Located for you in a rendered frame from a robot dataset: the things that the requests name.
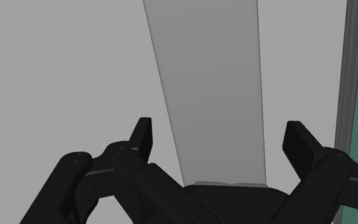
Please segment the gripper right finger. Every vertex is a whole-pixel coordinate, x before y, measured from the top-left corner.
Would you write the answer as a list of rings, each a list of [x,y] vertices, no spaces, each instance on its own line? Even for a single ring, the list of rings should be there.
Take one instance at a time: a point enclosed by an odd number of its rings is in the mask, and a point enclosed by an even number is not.
[[[358,163],[323,147],[300,121],[288,121],[282,149],[299,184],[268,224],[331,224],[340,206],[358,210]]]

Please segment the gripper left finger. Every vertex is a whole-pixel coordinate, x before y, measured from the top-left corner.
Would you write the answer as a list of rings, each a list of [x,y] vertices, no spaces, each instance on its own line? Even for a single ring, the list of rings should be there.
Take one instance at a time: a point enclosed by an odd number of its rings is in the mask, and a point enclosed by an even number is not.
[[[56,164],[20,224],[86,224],[99,200],[113,196],[133,224],[220,224],[202,203],[156,164],[151,119],[142,117],[128,141],[93,158],[80,151]]]

